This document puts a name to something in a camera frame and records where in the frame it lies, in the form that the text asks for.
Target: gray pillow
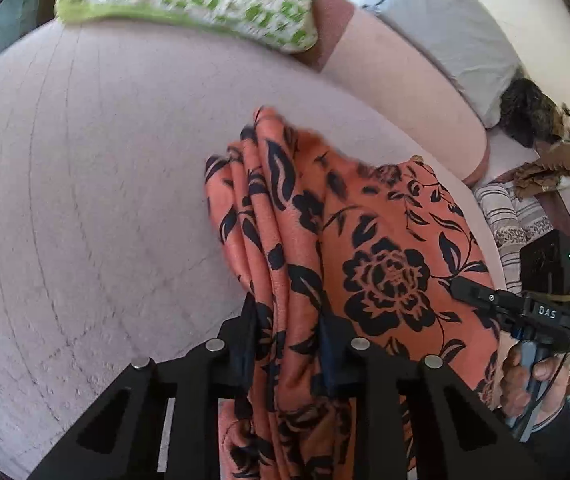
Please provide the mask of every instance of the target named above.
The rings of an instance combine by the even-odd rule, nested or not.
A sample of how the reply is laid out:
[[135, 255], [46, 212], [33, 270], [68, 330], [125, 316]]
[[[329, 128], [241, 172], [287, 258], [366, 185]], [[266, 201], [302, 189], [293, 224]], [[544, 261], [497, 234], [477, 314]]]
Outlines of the gray pillow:
[[366, 9], [407, 38], [449, 77], [486, 128], [498, 123], [500, 96], [520, 60], [478, 0], [365, 2]]

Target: striped cloth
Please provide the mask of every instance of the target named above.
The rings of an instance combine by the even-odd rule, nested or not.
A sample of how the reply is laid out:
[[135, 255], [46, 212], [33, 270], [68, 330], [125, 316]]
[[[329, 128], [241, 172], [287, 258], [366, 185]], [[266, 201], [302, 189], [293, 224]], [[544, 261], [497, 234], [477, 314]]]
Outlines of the striped cloth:
[[[520, 250], [554, 227], [536, 198], [520, 201], [513, 182], [487, 184], [474, 191], [476, 202], [494, 235], [507, 290], [520, 294]], [[567, 356], [570, 367], [570, 354]]]

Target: gray handle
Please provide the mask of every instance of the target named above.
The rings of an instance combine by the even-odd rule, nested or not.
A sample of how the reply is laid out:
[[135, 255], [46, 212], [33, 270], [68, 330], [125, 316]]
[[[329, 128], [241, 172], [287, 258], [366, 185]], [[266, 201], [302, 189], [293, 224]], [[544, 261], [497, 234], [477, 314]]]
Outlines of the gray handle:
[[523, 431], [520, 442], [526, 442], [531, 436], [531, 430], [536, 423], [538, 418], [538, 412], [540, 411], [542, 403], [536, 406], [534, 411], [531, 413], [529, 420], [524, 422], [523, 419], [527, 415], [527, 411], [530, 409], [531, 405], [536, 402], [545, 393], [549, 381], [537, 381], [532, 376], [532, 369], [537, 362], [546, 359], [551, 355], [551, 352], [545, 347], [539, 347], [533, 341], [521, 341], [518, 343], [520, 345], [520, 365], [525, 367], [529, 371], [529, 381], [527, 382], [527, 392], [531, 394], [531, 400], [529, 404], [523, 410], [520, 416], [510, 416], [505, 420], [505, 423], [509, 428], [512, 429], [512, 434], [516, 436], [516, 431], [521, 424], [526, 424], [525, 430]]

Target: metal screw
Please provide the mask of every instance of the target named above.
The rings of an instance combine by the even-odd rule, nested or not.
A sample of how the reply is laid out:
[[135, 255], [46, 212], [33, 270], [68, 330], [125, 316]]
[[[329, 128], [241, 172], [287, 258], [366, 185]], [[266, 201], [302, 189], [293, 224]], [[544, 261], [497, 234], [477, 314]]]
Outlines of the metal screw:
[[437, 355], [428, 355], [425, 357], [425, 366], [437, 370], [443, 365], [443, 359]]
[[354, 350], [367, 350], [371, 343], [364, 337], [355, 337], [351, 340], [351, 347]]
[[219, 350], [225, 348], [225, 341], [218, 338], [210, 339], [205, 343], [205, 348], [210, 352], [218, 352]]
[[136, 370], [142, 370], [143, 368], [145, 368], [149, 364], [149, 361], [151, 361], [151, 359], [149, 357], [144, 356], [144, 355], [139, 355], [137, 357], [134, 357], [131, 360], [131, 365]]

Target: sofa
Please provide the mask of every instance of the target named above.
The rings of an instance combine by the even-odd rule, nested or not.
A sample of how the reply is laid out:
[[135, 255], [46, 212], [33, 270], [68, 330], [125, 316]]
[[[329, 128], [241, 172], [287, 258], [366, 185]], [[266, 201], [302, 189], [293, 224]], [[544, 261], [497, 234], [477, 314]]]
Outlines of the sofa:
[[398, 34], [327, 1], [345, 11], [342, 31], [319, 20], [318, 47], [298, 60], [118, 20], [51, 22], [0, 56], [3, 473], [26, 478], [132, 357], [184, 355], [238, 313], [244, 293], [207, 219], [202, 171], [259, 105], [370, 164], [422, 156], [505, 287], [463, 182], [488, 159], [478, 119]]

